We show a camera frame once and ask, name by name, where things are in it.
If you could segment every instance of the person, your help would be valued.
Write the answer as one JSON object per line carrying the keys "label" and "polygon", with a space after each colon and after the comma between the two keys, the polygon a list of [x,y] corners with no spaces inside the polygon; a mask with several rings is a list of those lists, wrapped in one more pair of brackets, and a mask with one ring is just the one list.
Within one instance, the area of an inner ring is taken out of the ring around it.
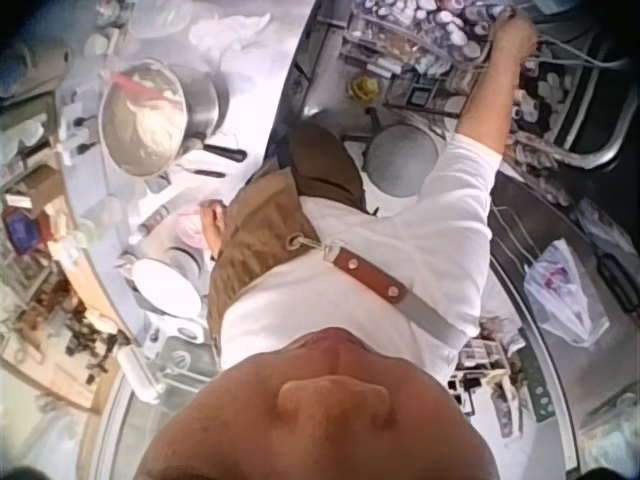
{"label": "person", "polygon": [[527,17],[498,22],[455,137],[398,215],[368,214],[353,160],[313,124],[290,137],[289,168],[203,210],[222,373],[138,478],[498,478],[443,384],[479,330],[490,191],[535,44]]}

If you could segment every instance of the leather strap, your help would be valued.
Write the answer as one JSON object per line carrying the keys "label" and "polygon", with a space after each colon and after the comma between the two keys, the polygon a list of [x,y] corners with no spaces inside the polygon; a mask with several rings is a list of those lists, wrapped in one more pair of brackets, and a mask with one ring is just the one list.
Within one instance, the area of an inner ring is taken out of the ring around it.
{"label": "leather strap", "polygon": [[465,332],[453,326],[402,282],[348,248],[332,246],[325,259],[393,305],[418,328],[450,348],[459,350],[469,340]]}

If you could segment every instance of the counter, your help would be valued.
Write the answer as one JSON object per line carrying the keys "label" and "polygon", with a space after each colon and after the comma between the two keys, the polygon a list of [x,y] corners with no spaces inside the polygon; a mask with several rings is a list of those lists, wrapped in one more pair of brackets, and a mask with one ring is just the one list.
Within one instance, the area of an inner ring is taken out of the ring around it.
{"label": "counter", "polygon": [[[489,224],[494,233],[492,256],[494,271],[508,279],[507,290],[520,304],[529,340],[545,374],[560,424],[567,469],[583,461],[580,431],[589,415],[622,390],[638,381],[640,329],[617,304],[596,270],[596,258],[583,234],[556,209],[524,185],[499,174],[493,190],[496,206],[508,206],[518,217],[504,213],[502,224],[492,213]],[[540,327],[526,311],[523,265],[530,262],[515,241],[534,258],[523,229],[541,252],[555,240],[564,238],[575,251],[589,274],[609,318],[609,328],[587,349],[574,347],[564,339]],[[508,252],[500,245],[507,247]]]}
{"label": "counter", "polygon": [[[119,171],[104,148],[93,148],[65,165],[60,158],[72,224],[77,225],[78,220],[85,218],[108,197],[120,203],[121,220],[85,253],[90,275],[101,284],[112,307],[110,312],[115,312],[139,339],[144,336],[145,315],[125,280],[114,269],[118,256],[129,247],[129,236],[135,227],[184,189],[197,192],[191,198],[195,203],[205,198],[220,198],[228,203],[260,167],[285,80],[315,5],[315,0],[194,2],[191,22],[182,31],[158,39],[138,39],[125,35],[123,30],[117,56],[99,59],[87,58],[82,53],[84,42],[94,33],[94,2],[56,2],[55,9],[45,11],[42,25],[32,26],[38,31],[64,34],[74,52],[73,68],[58,89],[60,107],[68,105],[75,97],[73,101],[81,102],[75,112],[77,116],[96,115],[100,92],[104,88],[98,73],[103,68],[118,69],[148,57],[169,64],[188,65],[208,72],[220,97],[221,122],[207,143],[242,148],[248,153],[244,163],[234,164],[202,151],[191,152],[183,158],[185,166],[222,171],[227,178],[216,180],[181,172],[172,177],[171,187],[158,195],[151,194],[142,181]],[[191,27],[203,20],[266,14],[271,16],[269,23],[242,50],[228,50],[222,56],[211,55],[199,50],[189,39]],[[69,28],[70,24],[79,28]],[[154,232],[155,238],[143,240],[134,250],[141,256],[153,256],[158,245],[173,241],[167,232],[172,232],[171,227],[161,226]]]}

